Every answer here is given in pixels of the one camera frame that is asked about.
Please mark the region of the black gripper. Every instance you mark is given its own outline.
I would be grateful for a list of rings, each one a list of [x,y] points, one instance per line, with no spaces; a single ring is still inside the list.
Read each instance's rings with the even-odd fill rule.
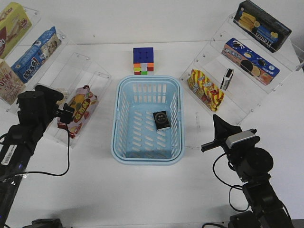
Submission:
[[[256,129],[242,131],[239,126],[227,123],[216,114],[213,115],[213,123],[214,140],[201,145],[202,152],[221,147],[230,162],[238,162],[258,142]]]
[[[46,129],[57,116],[57,102],[63,99],[60,91],[46,85],[36,85],[35,90],[19,94],[19,123],[24,126],[41,124]]]

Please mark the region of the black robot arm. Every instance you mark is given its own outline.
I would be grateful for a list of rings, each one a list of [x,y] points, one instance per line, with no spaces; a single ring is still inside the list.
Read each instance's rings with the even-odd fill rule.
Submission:
[[[269,171],[274,162],[269,152],[256,147],[260,137],[256,129],[243,131],[239,126],[225,122],[218,115],[213,115],[214,140],[203,144],[205,152],[221,147],[228,165],[243,182],[241,190],[251,208],[231,216],[230,228],[292,228],[292,220],[277,197],[269,180]]]
[[[64,95],[37,85],[18,95],[19,124],[5,134],[0,151],[0,226],[4,227],[31,156],[48,125],[59,113],[57,102]]]

